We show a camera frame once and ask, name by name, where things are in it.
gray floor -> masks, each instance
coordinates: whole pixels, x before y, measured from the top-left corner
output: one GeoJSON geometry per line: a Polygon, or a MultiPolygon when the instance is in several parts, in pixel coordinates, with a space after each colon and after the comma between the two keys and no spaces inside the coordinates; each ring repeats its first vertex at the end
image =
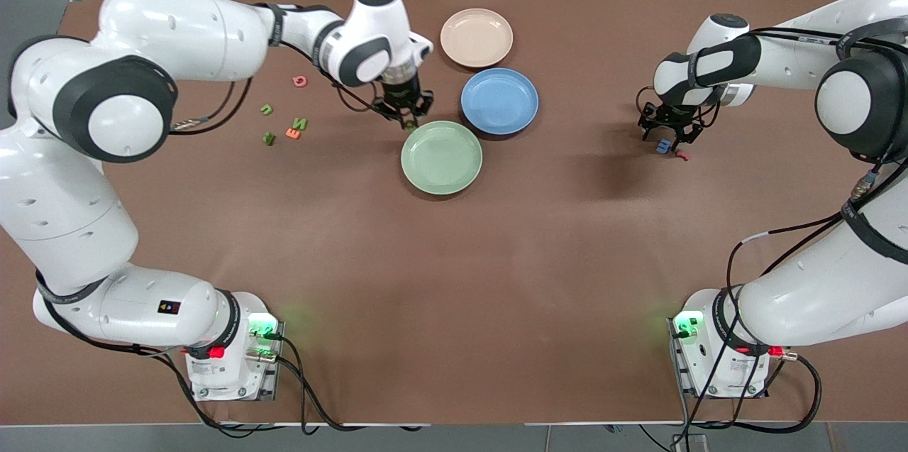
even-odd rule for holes
{"type": "MultiPolygon", "coordinates": [[[[65,0],[0,0],[0,61],[9,70],[14,49],[33,35],[56,32],[65,0]]],[[[0,103],[6,101],[3,84],[0,103]]],[[[0,128],[6,126],[0,110],[0,128]]],[[[652,426],[653,435],[670,443],[674,427],[652,426]]],[[[0,450],[20,452],[153,452],[268,449],[269,452],[543,452],[545,427],[435,426],[419,433],[398,429],[368,429],[337,433],[322,429],[301,436],[297,429],[262,433],[246,440],[227,439],[203,426],[60,426],[3,427],[0,450]]],[[[908,450],[908,424],[816,424],[792,436],[766,436],[737,429],[708,433],[713,452],[898,452],[908,450]]],[[[548,440],[552,452],[655,451],[636,426],[609,433],[602,426],[556,426],[548,440]]]]}

green plate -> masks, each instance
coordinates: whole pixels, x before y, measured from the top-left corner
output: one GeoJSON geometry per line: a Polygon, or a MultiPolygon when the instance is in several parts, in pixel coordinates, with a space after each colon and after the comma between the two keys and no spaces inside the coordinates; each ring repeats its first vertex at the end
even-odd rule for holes
{"type": "Polygon", "coordinates": [[[438,120],[409,135],[400,165],[409,182],[425,193],[457,193],[480,173],[482,148],[470,129],[438,120]]]}

beige plate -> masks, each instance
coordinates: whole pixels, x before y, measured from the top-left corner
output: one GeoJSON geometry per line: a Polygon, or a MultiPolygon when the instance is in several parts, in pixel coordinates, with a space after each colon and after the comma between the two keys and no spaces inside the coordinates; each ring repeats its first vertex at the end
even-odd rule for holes
{"type": "Polygon", "coordinates": [[[441,26],[441,48],[461,66],[489,67],[502,61],[513,44],[508,21],[491,10],[461,10],[441,26]]]}

brown table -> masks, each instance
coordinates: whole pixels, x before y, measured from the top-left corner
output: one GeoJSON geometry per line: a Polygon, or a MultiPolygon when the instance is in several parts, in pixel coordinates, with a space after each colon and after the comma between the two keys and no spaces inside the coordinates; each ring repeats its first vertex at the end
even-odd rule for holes
{"type": "MultiPolygon", "coordinates": [[[[353,2],[239,1],[322,3],[341,15],[353,2]]],[[[541,94],[528,129],[482,142],[470,188],[447,199],[412,189],[399,167],[405,132],[344,109],[305,60],[275,49],[230,125],[107,165],[140,231],[133,261],[262,297],[341,421],[677,421],[665,318],[698,288],[723,285],[738,239],[830,214],[865,166],[824,134],[811,92],[758,89],[723,110],[687,163],[640,141],[633,94],[710,13],[769,26],[830,1],[405,0],[414,31],[435,41],[460,9],[502,13],[516,40],[500,66],[541,94]],[[292,86],[297,74],[311,78],[306,89],[292,86]],[[275,115],[259,113],[265,103],[275,115]],[[299,141],[282,135],[295,116],[309,119],[299,141]],[[272,148],[262,144],[269,130],[272,148]]],[[[100,3],[70,5],[61,33],[91,38],[100,3]]],[[[441,51],[429,58],[429,120],[458,120],[471,74],[441,51]]],[[[225,89],[179,83],[178,118],[204,115],[225,89]]],[[[736,281],[797,239],[743,249],[736,281]]],[[[161,365],[37,323],[32,267],[6,235],[0,250],[0,422],[195,420],[161,365]]],[[[820,419],[908,420],[894,390],[906,338],[895,329],[802,348],[823,375],[820,419]]],[[[743,416],[798,419],[811,386],[788,368],[743,416]]],[[[707,404],[701,416],[730,407],[707,404]]],[[[298,385],[283,375],[275,403],[208,410],[298,421],[298,385]]]]}

plate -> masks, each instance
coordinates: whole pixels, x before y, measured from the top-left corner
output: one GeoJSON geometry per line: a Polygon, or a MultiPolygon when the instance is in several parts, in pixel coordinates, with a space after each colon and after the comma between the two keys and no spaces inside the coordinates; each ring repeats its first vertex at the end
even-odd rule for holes
{"type": "Polygon", "coordinates": [[[491,10],[461,10],[441,26],[441,48],[461,66],[497,64],[513,44],[514,32],[508,21],[491,10]]]}
{"type": "Polygon", "coordinates": [[[452,194],[470,186],[482,167],[480,141],[455,122],[419,126],[400,151],[406,179],[425,193],[452,194]]]}
{"type": "Polygon", "coordinates": [[[471,77],[460,93],[470,124],[492,135],[510,135],[525,128],[539,110],[539,95],[528,77],[496,67],[471,77]]]}

